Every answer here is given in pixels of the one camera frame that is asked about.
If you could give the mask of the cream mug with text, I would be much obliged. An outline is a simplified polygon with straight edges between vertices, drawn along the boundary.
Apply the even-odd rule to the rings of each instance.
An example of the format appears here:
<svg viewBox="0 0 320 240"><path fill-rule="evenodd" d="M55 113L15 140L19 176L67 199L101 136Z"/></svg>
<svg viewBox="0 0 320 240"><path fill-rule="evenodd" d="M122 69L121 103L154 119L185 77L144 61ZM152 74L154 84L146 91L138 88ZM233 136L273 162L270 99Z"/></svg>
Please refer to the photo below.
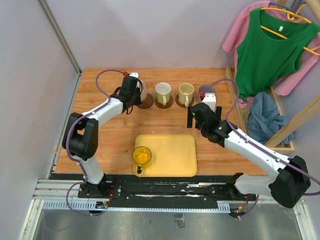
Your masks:
<svg viewBox="0 0 320 240"><path fill-rule="evenodd" d="M189 107L194 99L194 86L190 83L183 83L179 87L178 102L185 108Z"/></svg>

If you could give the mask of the yellow mug black handle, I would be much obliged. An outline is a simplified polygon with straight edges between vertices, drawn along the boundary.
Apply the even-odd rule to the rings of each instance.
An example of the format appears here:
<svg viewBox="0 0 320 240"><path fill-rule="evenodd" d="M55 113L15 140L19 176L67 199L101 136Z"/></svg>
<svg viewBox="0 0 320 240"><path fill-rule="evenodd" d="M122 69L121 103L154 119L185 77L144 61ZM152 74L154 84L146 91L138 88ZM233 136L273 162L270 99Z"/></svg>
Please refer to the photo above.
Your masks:
<svg viewBox="0 0 320 240"><path fill-rule="evenodd" d="M139 146L133 151L132 159L134 162L133 170L137 175L140 175L152 165L152 152L146 146Z"/></svg>

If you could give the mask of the purple mug black handle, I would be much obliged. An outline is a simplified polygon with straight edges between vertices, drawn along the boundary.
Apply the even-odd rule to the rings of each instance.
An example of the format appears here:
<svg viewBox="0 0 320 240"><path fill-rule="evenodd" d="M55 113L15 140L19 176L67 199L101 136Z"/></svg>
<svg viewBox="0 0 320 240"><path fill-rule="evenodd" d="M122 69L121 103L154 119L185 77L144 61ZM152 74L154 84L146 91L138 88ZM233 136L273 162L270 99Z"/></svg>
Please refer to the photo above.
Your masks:
<svg viewBox="0 0 320 240"><path fill-rule="evenodd" d="M215 93L215 89L210 84L203 84L198 88L198 96L197 100L198 102L202 102L202 100L205 98L206 93Z"/></svg>

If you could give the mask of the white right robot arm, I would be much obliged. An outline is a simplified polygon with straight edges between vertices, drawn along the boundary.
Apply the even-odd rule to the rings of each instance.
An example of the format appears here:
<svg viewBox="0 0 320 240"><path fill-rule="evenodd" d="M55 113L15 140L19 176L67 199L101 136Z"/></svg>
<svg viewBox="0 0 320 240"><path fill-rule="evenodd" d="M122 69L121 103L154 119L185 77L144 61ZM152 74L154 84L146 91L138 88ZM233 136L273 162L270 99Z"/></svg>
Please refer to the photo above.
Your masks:
<svg viewBox="0 0 320 240"><path fill-rule="evenodd" d="M222 107L215 111L198 103L187 110L187 127L196 128L211 143L232 150L266 172L266 175L236 173L226 188L227 196L238 200L243 195L273 197L280 205L292 209L311 186L305 160L278 153L246 135L228 119L222 120Z"/></svg>

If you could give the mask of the white mug green handle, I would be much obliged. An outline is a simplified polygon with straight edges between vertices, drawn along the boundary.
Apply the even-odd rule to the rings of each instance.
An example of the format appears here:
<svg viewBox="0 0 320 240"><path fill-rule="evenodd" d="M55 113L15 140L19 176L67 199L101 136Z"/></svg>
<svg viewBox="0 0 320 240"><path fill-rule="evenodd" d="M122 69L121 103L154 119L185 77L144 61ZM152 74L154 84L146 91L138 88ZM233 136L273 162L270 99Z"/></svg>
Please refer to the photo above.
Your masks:
<svg viewBox="0 0 320 240"><path fill-rule="evenodd" d="M160 82L155 86L156 100L159 104L166 106L171 97L171 86L166 82Z"/></svg>

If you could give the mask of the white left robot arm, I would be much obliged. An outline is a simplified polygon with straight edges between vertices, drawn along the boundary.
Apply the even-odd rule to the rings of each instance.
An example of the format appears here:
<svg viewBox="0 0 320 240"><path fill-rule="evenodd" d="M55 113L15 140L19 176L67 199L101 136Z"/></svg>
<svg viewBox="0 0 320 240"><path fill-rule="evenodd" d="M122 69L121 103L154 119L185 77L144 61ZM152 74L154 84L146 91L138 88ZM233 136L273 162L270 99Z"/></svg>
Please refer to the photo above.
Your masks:
<svg viewBox="0 0 320 240"><path fill-rule="evenodd" d="M62 147L68 157L77 162L90 183L89 191L96 198L107 193L107 185L102 182L104 173L96 156L100 128L112 118L141 104L142 82L136 72L125 76L122 85L107 100L97 107L84 112L72 113L67 122Z"/></svg>

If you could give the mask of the pink translucent mug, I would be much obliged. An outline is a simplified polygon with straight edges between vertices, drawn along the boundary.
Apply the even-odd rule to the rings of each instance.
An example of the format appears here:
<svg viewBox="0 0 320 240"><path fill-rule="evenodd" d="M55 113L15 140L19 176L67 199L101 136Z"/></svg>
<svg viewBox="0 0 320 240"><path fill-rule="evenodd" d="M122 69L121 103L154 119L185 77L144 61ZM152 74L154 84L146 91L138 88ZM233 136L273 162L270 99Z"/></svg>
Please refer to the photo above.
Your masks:
<svg viewBox="0 0 320 240"><path fill-rule="evenodd" d="M147 87L144 81L138 81L137 82L137 87L139 88L139 93L140 93L140 101L143 102L148 95Z"/></svg>

